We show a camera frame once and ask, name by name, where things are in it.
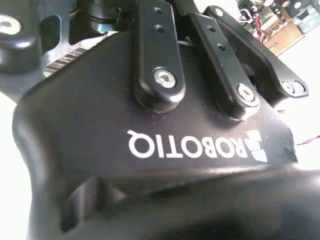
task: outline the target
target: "cable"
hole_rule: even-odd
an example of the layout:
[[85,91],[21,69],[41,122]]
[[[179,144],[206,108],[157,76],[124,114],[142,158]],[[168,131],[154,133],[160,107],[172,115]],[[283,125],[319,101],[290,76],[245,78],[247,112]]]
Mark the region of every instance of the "cable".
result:
[[248,9],[241,9],[241,10],[239,10],[239,12],[241,13],[241,12],[245,12],[246,13],[246,15],[249,17],[249,20],[238,20],[238,22],[239,23],[248,23],[248,24],[250,24],[250,23],[252,23],[253,21],[254,21],[254,18],[252,17],[252,15],[251,15],[251,13],[249,12],[249,10]]
[[316,137],[314,137],[314,138],[311,138],[311,139],[309,139],[309,140],[307,140],[307,141],[304,141],[304,142],[302,142],[302,143],[299,143],[299,144],[297,144],[297,146],[301,146],[301,145],[305,145],[305,144],[311,143],[313,140],[316,140],[316,139],[320,139],[320,135],[319,135],[319,136],[316,136]]
[[262,30],[261,28],[261,23],[259,22],[259,15],[256,13],[254,15],[254,23],[255,23],[255,26],[258,30],[258,34],[260,36],[260,43],[263,43],[264,42],[264,37],[265,37],[265,32]]

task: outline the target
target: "mounting bolt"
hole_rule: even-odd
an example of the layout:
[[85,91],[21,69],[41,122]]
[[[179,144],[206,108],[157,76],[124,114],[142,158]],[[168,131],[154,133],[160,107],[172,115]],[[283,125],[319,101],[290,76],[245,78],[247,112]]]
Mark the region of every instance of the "mounting bolt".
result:
[[20,22],[12,16],[0,14],[0,33],[15,35],[21,31]]
[[282,86],[284,87],[284,90],[286,90],[288,93],[290,93],[290,94],[295,93],[295,88],[287,81],[283,81]]
[[166,89],[171,89],[176,85],[175,76],[168,70],[157,69],[154,72],[155,81]]
[[215,8],[214,11],[215,14],[217,14],[219,17],[222,17],[224,15],[224,12],[219,8]]
[[239,84],[237,87],[239,95],[247,102],[253,102],[255,100],[254,92],[244,84]]

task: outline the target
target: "robotiq logo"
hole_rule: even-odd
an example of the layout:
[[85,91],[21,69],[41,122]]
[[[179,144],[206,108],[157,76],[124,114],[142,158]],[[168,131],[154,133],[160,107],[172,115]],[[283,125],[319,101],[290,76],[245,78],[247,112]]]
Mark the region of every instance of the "robotiq logo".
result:
[[[220,156],[230,159],[235,155],[245,159],[249,157],[245,148],[246,145],[256,161],[264,163],[268,161],[266,152],[262,150],[260,146],[262,139],[258,130],[247,131],[246,134],[248,138],[243,140],[241,138],[225,137],[218,137],[214,140],[210,136],[205,136],[199,140],[194,136],[185,136],[182,138],[181,142],[178,143],[181,146],[181,151],[177,150],[177,142],[172,135],[169,135],[168,137],[155,135],[154,141],[152,137],[132,130],[127,131],[127,134],[131,135],[129,140],[129,149],[131,153],[140,159],[150,158],[154,154],[157,154],[158,157],[162,159],[179,159],[184,156],[197,159],[203,154],[212,159],[219,158]],[[141,150],[140,147],[136,147],[137,141],[145,141],[148,145],[147,149]],[[170,150],[167,152],[165,152],[164,143],[166,143],[167,146],[169,145]]]

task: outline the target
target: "red wire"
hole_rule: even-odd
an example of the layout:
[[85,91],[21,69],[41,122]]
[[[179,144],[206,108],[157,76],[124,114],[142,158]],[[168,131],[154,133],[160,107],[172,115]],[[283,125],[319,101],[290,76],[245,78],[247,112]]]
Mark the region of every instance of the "red wire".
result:
[[314,137],[314,138],[311,138],[311,139],[309,139],[309,140],[307,140],[307,141],[304,141],[304,142],[302,142],[302,143],[299,143],[299,144],[297,144],[297,146],[311,143],[313,140],[316,140],[316,139],[320,139],[320,135],[319,135],[319,136],[316,136],[316,137]]
[[264,41],[264,36],[265,36],[265,32],[261,29],[261,25],[259,23],[259,15],[256,13],[254,15],[254,23],[259,31],[259,35],[260,35],[260,43],[262,43]]

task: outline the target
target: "screw hole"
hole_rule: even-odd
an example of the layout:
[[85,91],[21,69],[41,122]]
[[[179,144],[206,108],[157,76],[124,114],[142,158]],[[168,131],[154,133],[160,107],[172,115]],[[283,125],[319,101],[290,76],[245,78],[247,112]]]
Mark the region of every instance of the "screw hole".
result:
[[220,43],[219,43],[217,46],[218,46],[218,48],[219,48],[221,51],[225,51],[225,50],[226,50],[226,47],[223,46],[223,45],[220,44]]
[[154,26],[155,30],[157,30],[159,33],[164,33],[165,32],[165,29],[163,26],[161,26],[160,24],[157,24]]
[[212,27],[212,26],[208,26],[207,28],[208,28],[211,32],[213,32],[213,33],[216,32],[216,30],[215,30],[214,27]]
[[154,10],[157,14],[162,15],[162,10],[161,10],[160,7],[155,6],[155,7],[153,8],[153,10]]
[[12,27],[12,24],[8,21],[2,21],[2,22],[0,22],[0,27],[10,28],[10,27]]

